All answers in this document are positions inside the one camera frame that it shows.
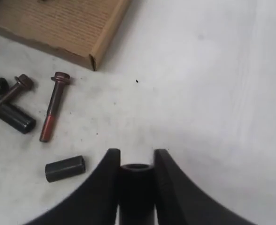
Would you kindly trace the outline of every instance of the bolt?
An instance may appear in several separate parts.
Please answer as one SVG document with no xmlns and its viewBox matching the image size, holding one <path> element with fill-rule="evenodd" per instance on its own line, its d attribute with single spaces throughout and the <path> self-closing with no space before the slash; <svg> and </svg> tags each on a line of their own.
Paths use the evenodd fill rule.
<svg viewBox="0 0 276 225">
<path fill-rule="evenodd" d="M 40 136 L 41 142 L 50 141 L 53 134 L 55 121 L 57 119 L 64 88 L 66 85 L 70 84 L 70 76 L 66 73 L 56 72 L 54 77 L 52 77 L 51 79 L 55 81 L 55 85 Z"/>
<path fill-rule="evenodd" d="M 0 107 L 19 95 L 23 90 L 31 90 L 34 82 L 25 74 L 15 77 L 17 83 L 11 87 L 6 94 L 0 97 Z"/>
</svg>

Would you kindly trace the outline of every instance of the white table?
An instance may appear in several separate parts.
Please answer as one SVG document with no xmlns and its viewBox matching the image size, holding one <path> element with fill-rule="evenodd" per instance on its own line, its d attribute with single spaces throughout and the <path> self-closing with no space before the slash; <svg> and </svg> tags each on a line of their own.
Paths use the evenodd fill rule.
<svg viewBox="0 0 276 225">
<path fill-rule="evenodd" d="M 42 144 L 56 71 L 75 80 Z M 61 202 L 110 147 L 123 164 L 169 149 L 221 204 L 276 225 L 276 0 L 134 0 L 99 72 L 0 37 L 0 76 L 22 73 L 36 88 L 17 104 L 38 125 L 22 135 L 0 120 L 0 225 Z M 81 154 L 85 175 L 47 183 L 46 163 Z"/>
</svg>

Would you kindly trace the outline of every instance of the cardboard box lid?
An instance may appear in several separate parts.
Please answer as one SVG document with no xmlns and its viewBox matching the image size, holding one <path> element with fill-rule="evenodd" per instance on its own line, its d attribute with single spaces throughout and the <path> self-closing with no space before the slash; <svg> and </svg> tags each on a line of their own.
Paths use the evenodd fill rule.
<svg viewBox="0 0 276 225">
<path fill-rule="evenodd" d="M 0 0 L 0 34 L 96 70 L 130 0 Z"/>
</svg>

